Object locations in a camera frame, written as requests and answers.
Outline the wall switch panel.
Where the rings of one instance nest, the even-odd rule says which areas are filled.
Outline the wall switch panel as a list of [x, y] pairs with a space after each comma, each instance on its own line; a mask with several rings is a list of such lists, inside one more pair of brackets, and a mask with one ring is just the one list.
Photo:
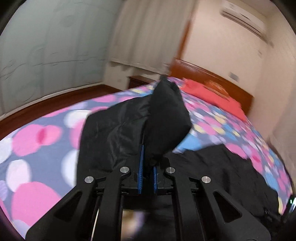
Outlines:
[[232, 73], [232, 72], [229, 73], [229, 77], [231, 79], [233, 79], [234, 81], [237, 81], [237, 82], [239, 80], [239, 77], [236, 74]]

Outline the white wall air conditioner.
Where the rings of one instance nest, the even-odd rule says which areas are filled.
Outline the white wall air conditioner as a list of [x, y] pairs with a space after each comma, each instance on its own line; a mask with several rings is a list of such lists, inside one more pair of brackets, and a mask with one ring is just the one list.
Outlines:
[[270, 1], [222, 1], [220, 14], [268, 42], [267, 18], [273, 12]]

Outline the orange patterned cushion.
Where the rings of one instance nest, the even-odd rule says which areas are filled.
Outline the orange patterned cushion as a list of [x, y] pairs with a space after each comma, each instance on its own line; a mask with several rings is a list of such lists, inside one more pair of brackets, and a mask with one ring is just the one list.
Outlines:
[[228, 98], [230, 95], [228, 92], [224, 89], [223, 86], [220, 84], [212, 81], [212, 80], [207, 80], [204, 82], [205, 87], [210, 90], [211, 92], [223, 97], [223, 98]]

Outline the black puffer jacket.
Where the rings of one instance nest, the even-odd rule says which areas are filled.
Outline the black puffer jacket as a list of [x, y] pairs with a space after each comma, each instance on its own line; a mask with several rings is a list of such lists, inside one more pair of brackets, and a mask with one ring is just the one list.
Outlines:
[[169, 77], [92, 113], [80, 136], [76, 179], [111, 173], [139, 154], [149, 165], [167, 157], [189, 177], [214, 179], [253, 216], [280, 215], [273, 152], [238, 102], [218, 104], [212, 96], [200, 83]]

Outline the red pillow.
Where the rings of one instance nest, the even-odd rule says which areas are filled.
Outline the red pillow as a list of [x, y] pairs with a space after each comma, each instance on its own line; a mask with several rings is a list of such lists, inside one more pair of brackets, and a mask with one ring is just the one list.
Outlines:
[[232, 97], [222, 97], [221, 94], [211, 91], [206, 85], [191, 79], [183, 78], [183, 81], [184, 83], [181, 90], [185, 93], [208, 102], [209, 104], [232, 114], [242, 121], [247, 121], [247, 117], [241, 108], [241, 104]]

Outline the beige window curtain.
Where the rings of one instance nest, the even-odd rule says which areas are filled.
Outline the beige window curtain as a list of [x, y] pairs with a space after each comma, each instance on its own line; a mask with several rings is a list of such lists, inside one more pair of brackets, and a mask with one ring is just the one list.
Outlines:
[[164, 74], [176, 56], [197, 1], [125, 1], [109, 60]]

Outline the frosted glass wardrobe door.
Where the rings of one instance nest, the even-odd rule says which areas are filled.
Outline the frosted glass wardrobe door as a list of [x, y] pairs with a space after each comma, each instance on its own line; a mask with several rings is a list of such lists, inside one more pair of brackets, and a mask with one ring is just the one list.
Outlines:
[[26, 1], [1, 34], [1, 114], [102, 81], [122, 1]]

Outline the dark wooden nightstand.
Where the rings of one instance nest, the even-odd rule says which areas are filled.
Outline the dark wooden nightstand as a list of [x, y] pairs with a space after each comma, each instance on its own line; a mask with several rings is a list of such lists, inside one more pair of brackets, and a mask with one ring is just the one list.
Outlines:
[[154, 80], [144, 77], [144, 76], [140, 76], [140, 75], [135, 75], [135, 76], [130, 76], [129, 77], [129, 84], [128, 84], [128, 89], [131, 88], [136, 88], [142, 85], [147, 85], [150, 83], [153, 83]]

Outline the brown wooden headboard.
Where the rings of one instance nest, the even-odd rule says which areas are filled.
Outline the brown wooden headboard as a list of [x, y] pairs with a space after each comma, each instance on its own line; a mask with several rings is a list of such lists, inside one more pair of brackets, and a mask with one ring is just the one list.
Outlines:
[[212, 80], [220, 84], [233, 99], [241, 104], [241, 108], [246, 115], [249, 114], [254, 97], [238, 85], [215, 73], [184, 60], [175, 59], [170, 66], [169, 75], [178, 79], [191, 79], [202, 84]]

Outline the colourful polka dot blanket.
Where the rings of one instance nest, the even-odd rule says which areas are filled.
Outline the colourful polka dot blanket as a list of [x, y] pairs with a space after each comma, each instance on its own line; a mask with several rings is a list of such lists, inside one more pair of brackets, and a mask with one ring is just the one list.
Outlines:
[[[132, 95], [143, 96], [160, 81], [59, 109], [3, 138], [1, 239], [26, 240], [28, 230], [77, 185], [80, 136], [89, 115]], [[280, 215], [254, 217], [269, 231], [270, 240], [287, 240], [295, 227], [295, 196], [286, 167], [274, 152], [273, 156], [280, 168]], [[154, 168], [167, 167], [173, 167], [167, 157], [149, 165], [143, 155], [142, 168], [136, 173], [138, 192], [123, 197], [120, 240], [177, 240], [171, 197], [154, 191]]]

